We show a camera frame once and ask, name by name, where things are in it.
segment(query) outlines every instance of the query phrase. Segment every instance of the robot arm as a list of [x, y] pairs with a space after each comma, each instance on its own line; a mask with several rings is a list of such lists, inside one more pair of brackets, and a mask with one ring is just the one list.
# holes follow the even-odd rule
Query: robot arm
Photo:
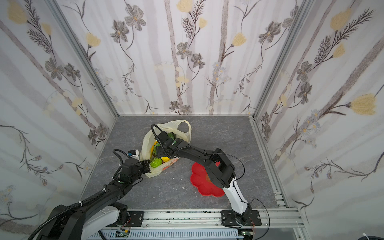
[[224, 190], [231, 203], [237, 222], [240, 225], [244, 225], [250, 217], [252, 208], [249, 203], [243, 201], [244, 196], [236, 182], [235, 166], [225, 153], [219, 148], [215, 151], [200, 149], [180, 138], [173, 140], [158, 126], [152, 125], [152, 129], [153, 127], [160, 130], [158, 135], [155, 134], [154, 130], [152, 132], [157, 141], [162, 145], [165, 155], [170, 158], [175, 155], [188, 158], [205, 167], [211, 182]]
[[[160, 133], [155, 134], [153, 127], [158, 128]], [[152, 125], [151, 128], [167, 157], [188, 158], [205, 167], [211, 182], [222, 188], [228, 197], [232, 214], [238, 225], [245, 225], [250, 218], [252, 208], [249, 203], [243, 201], [244, 197], [236, 183], [235, 167], [224, 152], [218, 148], [215, 151], [208, 151], [194, 147], [183, 139], [172, 139], [157, 125]], [[52, 210], [48, 220], [41, 224], [28, 240], [32, 240], [39, 231], [41, 232], [37, 237], [38, 240], [83, 240], [95, 233], [95, 230], [116, 220], [124, 224], [129, 219], [127, 206], [118, 203], [117, 200], [124, 197], [137, 184], [135, 182], [141, 178], [142, 174], [150, 172], [149, 160], [139, 162], [128, 154], [124, 154], [128, 159], [123, 162], [118, 156], [121, 162], [119, 169], [114, 174], [113, 180], [105, 185], [102, 191], [71, 206], [57, 206]]]

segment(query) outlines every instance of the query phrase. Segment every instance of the wire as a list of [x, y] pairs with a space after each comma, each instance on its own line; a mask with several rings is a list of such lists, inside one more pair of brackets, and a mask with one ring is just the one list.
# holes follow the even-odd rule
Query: wire
[[102, 233], [101, 230], [99, 230], [99, 235], [100, 235], [100, 237], [101, 237], [102, 240], [107, 240], [107, 239], [104, 237], [104, 235], [103, 235], [103, 233]]
[[160, 144], [161, 148], [163, 149], [164, 153], [166, 154], [166, 156], [171, 159], [172, 157], [168, 154], [168, 152], [166, 151], [165, 147], [164, 147], [164, 143], [160, 140], [160, 138], [157, 136], [157, 134], [155, 133], [155, 130], [153, 129], [153, 127], [156, 127], [157, 129], [160, 130], [160, 132], [162, 132], [163, 130], [161, 130], [161, 128], [159, 128], [156, 124], [152, 124], [151, 125], [151, 130], [152, 130], [152, 133], [153, 135], [155, 136], [155, 139], [156, 141]]
[[231, 155], [231, 154], [226, 154], [226, 153], [220, 153], [220, 152], [215, 152], [215, 153], [204, 153], [204, 152], [201, 152], [201, 153], [203, 153], [203, 154], [205, 154], [205, 155], [214, 155], [214, 154], [221, 154], [221, 155], [227, 155], [227, 156], [230, 156], [230, 157], [234, 157], [234, 158], [236, 158], [242, 165], [243, 165], [243, 169], [244, 169], [244, 171], [243, 171], [243, 174], [241, 175], [241, 177], [239, 177], [239, 178], [237, 178], [237, 179], [235, 179], [234, 181], [233, 181], [233, 183], [235, 183], [237, 180], [239, 180], [240, 178], [242, 178], [243, 176], [244, 176], [244, 174], [245, 174], [245, 166], [244, 166], [244, 164], [243, 164], [243, 162], [238, 158], [238, 157], [235, 157], [235, 156], [233, 156], [233, 155]]
[[128, 158], [133, 158], [131, 156], [129, 156], [128, 154], [126, 154], [123, 150], [120, 150], [120, 149], [113, 149], [112, 150], [113, 154], [115, 154], [119, 160], [120, 160], [120, 164], [119, 164], [119, 168], [116, 170], [115, 174], [113, 175], [113, 180], [115, 180], [117, 178], [117, 176], [119, 175], [119, 171], [121, 170], [121, 165], [123, 164], [122, 162], [122, 157], [120, 156], [120, 154], [118, 154], [117, 152], [121, 152], [123, 153], [125, 156], [127, 156]]
[[125, 233], [128, 232], [128, 230], [124, 230], [123, 227], [125, 227], [127, 224], [129, 224], [129, 222], [131, 221], [131, 219], [132, 219], [132, 218], [130, 217], [129, 220], [128, 220], [123, 226], [120, 227], [120, 230], [121, 230], [121, 231], [123, 231], [123, 232], [125, 232]]
[[141, 181], [140, 181], [140, 182], [137, 182], [137, 183], [135, 183], [135, 184], [133, 184], [132, 187], [135, 186], [135, 185], [138, 184], [138, 183], [141, 183], [141, 182], [143, 181], [143, 177], [140, 177], [140, 178], [141, 178]]
[[268, 230], [269, 230], [269, 227], [271, 226], [271, 219], [269, 217], [268, 210], [266, 209], [266, 207], [264, 206], [264, 204], [260, 200], [258, 200], [258, 201], [263, 205], [263, 207], [265, 208], [265, 211], [266, 211], [266, 213], [268, 215], [268, 228], [266, 229], [265, 233], [261, 237], [258, 237], [258, 238], [253, 239], [253, 240], [258, 240], [258, 239], [262, 238], [263, 236], [265, 236], [267, 234]]
[[[89, 197], [89, 198], [87, 198], [87, 199], [85, 199], [85, 200], [83, 200], [83, 201], [81, 201], [81, 202], [82, 202], [83, 205], [85, 205], [85, 204], [87, 204], [87, 203], [89, 203], [89, 202], [92, 202], [92, 201], [98, 199], [98, 198], [101, 197], [105, 192], [106, 192], [106, 190], [105, 190], [105, 188], [104, 188], [102, 191], [100, 191], [98, 194], [96, 194], [96, 196]], [[68, 211], [71, 211], [71, 210], [73, 210], [73, 209], [76, 209], [76, 208], [78, 208], [78, 207], [81, 207], [82, 204], [79, 203], [79, 202], [77, 202], [77, 203], [75, 203], [75, 204], [72, 204], [72, 205], [66, 207], [63, 211], [61, 211], [61, 212], [59, 212], [58, 214], [54, 215], [53, 217], [47, 219], [45, 222], [43, 222], [40, 226], [38, 226], [38, 227], [31, 233], [31, 235], [29, 236], [28, 240], [32, 240], [32, 239], [36, 236], [36, 234], [37, 234], [38, 232], [40, 232], [40, 230], [43, 229], [48, 223], [52, 222], [53, 220], [55, 220], [55, 219], [58, 218], [58, 217], [63, 216], [63, 215], [64, 215], [65, 213], [67, 213]]]
[[369, 240], [384, 240], [384, 238], [381, 238], [381, 237], [376, 237], [376, 236], [363, 236], [361, 238], [359, 238], [358, 240], [367, 240], [367, 237], [369, 238]]

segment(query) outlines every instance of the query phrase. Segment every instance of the green fruit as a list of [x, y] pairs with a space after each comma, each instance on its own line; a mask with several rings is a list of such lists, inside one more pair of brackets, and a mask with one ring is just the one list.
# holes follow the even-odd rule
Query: green fruit
[[154, 158], [152, 159], [151, 161], [151, 167], [155, 168], [155, 167], [158, 167], [162, 164], [162, 161], [160, 158]]
[[173, 137], [173, 134], [171, 132], [167, 132], [167, 135], [168, 135], [168, 137], [172, 138], [172, 140], [175, 140], [175, 138]]
[[154, 157], [157, 156], [157, 151], [156, 151], [156, 147], [157, 147], [157, 146], [160, 146], [160, 144], [157, 143], [157, 144], [153, 147], [152, 156], [154, 156]]

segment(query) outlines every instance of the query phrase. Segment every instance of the red flower-shaped mat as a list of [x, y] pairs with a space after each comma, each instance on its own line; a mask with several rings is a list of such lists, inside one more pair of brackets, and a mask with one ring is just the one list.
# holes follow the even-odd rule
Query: red flower-shaped mat
[[216, 187], [211, 182], [205, 168], [197, 162], [192, 165], [191, 183], [193, 186], [197, 187], [197, 190], [201, 195], [206, 197], [210, 195], [222, 197], [225, 194], [221, 188]]

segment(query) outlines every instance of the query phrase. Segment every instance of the yellow flower print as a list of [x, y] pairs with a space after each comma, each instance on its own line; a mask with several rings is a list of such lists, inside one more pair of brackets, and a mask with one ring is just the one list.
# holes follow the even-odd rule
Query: yellow flower print
[[44, 111], [43, 111], [43, 114], [49, 117], [49, 116], [51, 115], [51, 112], [48, 111], [48, 110], [44, 110]]
[[205, 20], [204, 18], [200, 18], [199, 19], [199, 28], [203, 28], [207, 25], [207, 20]]
[[27, 21], [27, 15], [21, 5], [16, 1], [10, 1], [8, 6], [8, 18], [17, 24], [23, 24]]
[[180, 0], [176, 7], [179, 11], [188, 13], [192, 10], [192, 0]]
[[42, 23], [41, 27], [44, 29], [44, 31], [50, 36], [52, 34], [51, 25], [48, 23]]
[[75, 98], [72, 102], [72, 107], [76, 108], [77, 106], [79, 106], [82, 103], [83, 103], [82, 98]]
[[92, 33], [87, 33], [87, 43], [91, 47], [97, 47], [101, 40], [94, 36]]
[[345, 12], [340, 12], [331, 18], [331, 28], [334, 31], [340, 30], [349, 20], [351, 16], [351, 9], [349, 8]]
[[347, 104], [355, 113], [360, 115], [374, 115], [376, 98], [372, 93], [357, 97], [355, 100]]
[[53, 111], [55, 109], [55, 106], [53, 104], [48, 104], [47, 110], [48, 111]]
[[241, 46], [243, 43], [246, 42], [246, 38], [242, 33], [236, 34], [236, 36], [233, 38], [232, 45], [234, 46]]
[[281, 103], [283, 103], [283, 107], [287, 106], [287, 96], [284, 94], [280, 96], [279, 100], [277, 100], [277, 105], [280, 105]]
[[334, 58], [341, 57], [342, 55], [344, 55], [344, 53], [345, 53], [344, 45], [343, 45], [343, 44], [340, 44], [340, 45], [336, 48], [335, 52], [333, 52], [333, 57], [334, 57]]
[[179, 82], [185, 82], [185, 83], [189, 83], [189, 79], [184, 77], [184, 76], [178, 76], [177, 77], [177, 81]]

